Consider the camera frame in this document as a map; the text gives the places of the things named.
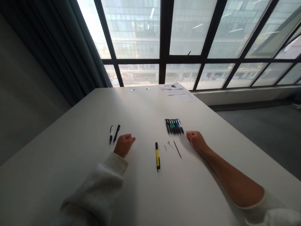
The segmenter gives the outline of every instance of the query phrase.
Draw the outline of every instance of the hand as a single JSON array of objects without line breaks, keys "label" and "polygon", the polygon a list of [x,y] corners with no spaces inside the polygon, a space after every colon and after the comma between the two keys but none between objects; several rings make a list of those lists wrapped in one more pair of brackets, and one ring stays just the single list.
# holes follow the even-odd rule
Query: hand
[{"label": "hand", "polygon": [[132,137],[130,133],[121,135],[116,143],[116,147],[114,149],[114,153],[119,155],[121,158],[124,158],[126,154],[129,152],[132,144],[136,140],[135,137]]},{"label": "hand", "polygon": [[186,137],[189,140],[191,146],[200,154],[203,154],[205,151],[210,150],[199,131],[186,131]]}]

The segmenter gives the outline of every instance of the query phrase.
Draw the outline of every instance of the black window frame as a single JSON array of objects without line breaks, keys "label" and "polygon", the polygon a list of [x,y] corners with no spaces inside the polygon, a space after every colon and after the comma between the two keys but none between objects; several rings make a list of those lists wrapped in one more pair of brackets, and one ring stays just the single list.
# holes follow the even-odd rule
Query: black window frame
[{"label": "black window frame", "polygon": [[[245,58],[248,51],[251,49],[253,43],[255,42],[256,38],[260,34],[262,28],[266,24],[267,20],[269,19],[270,15],[272,14],[274,8],[276,7],[279,0],[271,0],[269,5],[267,6],[264,14],[262,15],[258,25],[256,26],[255,30],[253,31],[252,35],[250,36],[249,40],[245,44],[245,47],[238,58],[232,59],[208,59],[208,54],[210,48],[212,46],[216,31],[219,26],[219,22],[223,15],[227,0],[217,0],[215,10],[211,19],[211,23],[207,32],[207,36],[204,42],[204,46],[202,49],[201,55],[169,55],[170,50],[170,41],[171,41],[171,32],[172,32],[172,16],[173,16],[173,6],[174,0],[161,0],[161,24],[160,24],[160,53],[159,59],[117,59],[116,54],[114,51],[113,43],[111,40],[111,35],[109,32],[109,28],[107,25],[106,17],[104,14],[103,6],[101,0],[94,0],[95,6],[99,15],[99,19],[102,25],[102,29],[104,32],[104,36],[108,45],[108,49],[111,55],[111,59],[102,59],[104,65],[113,65],[116,71],[116,75],[118,78],[118,82],[120,87],[124,87],[123,80],[120,74],[119,65],[120,64],[159,64],[159,84],[165,83],[165,75],[166,75],[166,64],[201,64],[200,70],[195,80],[195,84],[193,90],[191,92],[199,92],[199,91],[214,91],[214,90],[228,90],[228,89],[242,89],[242,88],[263,88],[263,87],[279,87],[279,86],[291,86],[291,85],[301,85],[297,84],[301,80],[300,78],[294,82],[293,84],[285,84],[285,85],[278,85],[278,83],[285,77],[285,75],[297,64],[301,63],[301,54],[296,59],[275,59],[277,54],[285,48],[289,43],[300,36],[297,35],[294,39],[292,39],[289,43],[288,40],[294,35],[294,33],[298,30],[301,26],[301,21],[295,27],[295,29],[288,34],[287,38],[275,53],[273,58]],[[222,64],[222,63],[233,63],[234,66],[232,67],[228,77],[226,78],[223,86],[219,89],[199,89],[197,90],[197,86],[199,80],[201,78],[203,69],[205,64]],[[230,83],[231,79],[235,75],[237,69],[239,68],[240,64],[242,63],[267,63],[265,67],[259,72],[256,78],[252,81],[250,86],[248,87],[235,87],[235,88],[227,88],[228,84]],[[264,73],[264,71],[268,68],[271,63],[292,63],[291,66],[287,68],[287,70],[277,79],[277,81],[273,85],[269,86],[256,86],[253,85],[258,80],[258,78]]]}]

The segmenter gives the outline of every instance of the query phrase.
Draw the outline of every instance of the white paper sheet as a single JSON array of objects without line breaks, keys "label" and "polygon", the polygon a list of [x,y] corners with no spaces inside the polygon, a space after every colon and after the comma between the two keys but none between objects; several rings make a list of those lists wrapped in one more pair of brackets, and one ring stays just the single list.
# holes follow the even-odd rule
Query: white paper sheet
[{"label": "white paper sheet", "polygon": [[184,87],[179,83],[171,83],[171,84],[160,84],[159,85],[161,90],[166,89],[184,89]]},{"label": "white paper sheet", "polygon": [[179,94],[190,94],[187,89],[167,89],[165,90],[167,95],[179,95]]},{"label": "white paper sheet", "polygon": [[179,100],[181,102],[189,102],[189,101],[197,101],[199,100],[195,95],[193,94],[182,94],[182,95],[177,95]]}]

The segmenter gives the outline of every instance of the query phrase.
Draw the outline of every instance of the white sweater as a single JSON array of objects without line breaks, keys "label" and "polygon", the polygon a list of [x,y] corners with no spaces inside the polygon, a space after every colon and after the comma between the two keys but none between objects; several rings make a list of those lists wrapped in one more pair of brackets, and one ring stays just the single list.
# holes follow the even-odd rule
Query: white sweater
[{"label": "white sweater", "polygon": [[[127,166],[123,158],[111,153],[63,202],[52,225],[109,225]],[[301,214],[283,208],[283,204],[267,191],[258,204],[241,209],[246,214],[247,225],[301,225]]]}]

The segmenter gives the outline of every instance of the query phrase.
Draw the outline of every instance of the white table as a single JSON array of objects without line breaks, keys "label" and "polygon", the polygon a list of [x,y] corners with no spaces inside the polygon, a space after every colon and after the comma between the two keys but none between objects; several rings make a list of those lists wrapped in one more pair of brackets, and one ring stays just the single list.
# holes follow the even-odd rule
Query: white table
[{"label": "white table", "polygon": [[63,199],[113,151],[109,130],[118,123],[119,135],[132,133],[136,141],[125,158],[112,225],[238,225],[239,212],[211,169],[184,136],[168,136],[167,117],[199,130],[225,160],[301,211],[301,182],[201,101],[181,103],[158,86],[130,89],[94,90],[0,167],[1,225],[53,219]]}]

